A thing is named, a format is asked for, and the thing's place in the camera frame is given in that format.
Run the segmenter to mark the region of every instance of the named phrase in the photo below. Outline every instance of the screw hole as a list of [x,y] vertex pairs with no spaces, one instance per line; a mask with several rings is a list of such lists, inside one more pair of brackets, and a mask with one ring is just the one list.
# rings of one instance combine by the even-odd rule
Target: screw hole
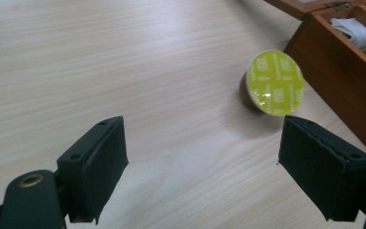
[[355,158],[355,159],[360,159],[360,158],[361,158],[361,156],[360,156],[360,155],[358,155],[358,154],[350,154],[350,156],[351,156],[352,158]]
[[44,179],[43,175],[36,174],[36,175],[30,175],[28,177],[23,178],[19,182],[19,186],[22,188],[29,188],[33,185],[36,185],[40,183]]
[[81,155],[72,155],[71,159],[79,159],[81,157]]

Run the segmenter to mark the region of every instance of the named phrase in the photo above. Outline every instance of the tabletop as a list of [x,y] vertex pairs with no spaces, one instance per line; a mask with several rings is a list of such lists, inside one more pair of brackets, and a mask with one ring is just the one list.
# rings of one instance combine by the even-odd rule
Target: tabletop
[[[123,115],[130,164],[99,224],[69,228],[362,228],[324,219],[277,165],[283,117],[239,97],[299,24],[259,0],[0,1],[0,202]],[[293,115],[366,152],[308,84]]]

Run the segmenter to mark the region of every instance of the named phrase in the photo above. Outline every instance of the wooden compartment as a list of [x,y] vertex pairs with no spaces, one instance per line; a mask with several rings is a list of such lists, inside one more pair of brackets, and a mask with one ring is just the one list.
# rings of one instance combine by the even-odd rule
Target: wooden compartment
[[366,0],[335,1],[335,0],[264,0],[271,5],[287,12],[291,16],[303,20],[310,12],[328,9],[343,9],[343,3],[352,5],[366,4]]
[[[300,2],[266,1],[273,5]],[[293,6],[284,3],[279,8],[292,12],[288,9]],[[366,53],[330,22],[331,18],[355,18],[366,27],[366,6],[353,3],[347,8],[312,11],[299,18],[303,22],[284,52],[297,62],[305,79],[366,145]]]

